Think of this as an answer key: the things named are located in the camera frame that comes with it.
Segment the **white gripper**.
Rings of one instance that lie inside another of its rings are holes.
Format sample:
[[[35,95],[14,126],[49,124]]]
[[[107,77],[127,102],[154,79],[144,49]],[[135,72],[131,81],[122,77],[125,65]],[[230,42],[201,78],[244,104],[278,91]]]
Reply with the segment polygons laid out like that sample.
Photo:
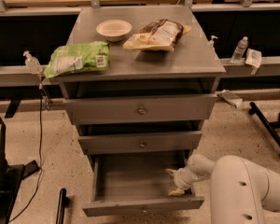
[[[192,172],[188,166],[178,170],[165,169],[169,176],[174,177],[177,188],[170,189],[168,195],[171,197],[181,197],[185,194],[184,189],[189,189],[193,183],[199,181],[199,176]]]

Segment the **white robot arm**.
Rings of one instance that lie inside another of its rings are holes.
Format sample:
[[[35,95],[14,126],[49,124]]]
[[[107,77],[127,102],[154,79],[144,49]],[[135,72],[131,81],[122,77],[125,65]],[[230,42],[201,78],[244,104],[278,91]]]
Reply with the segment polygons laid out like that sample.
[[[280,212],[280,174],[238,156],[210,161],[192,155],[186,165],[169,169],[182,196],[195,182],[210,181],[211,224],[266,224],[263,212]]]

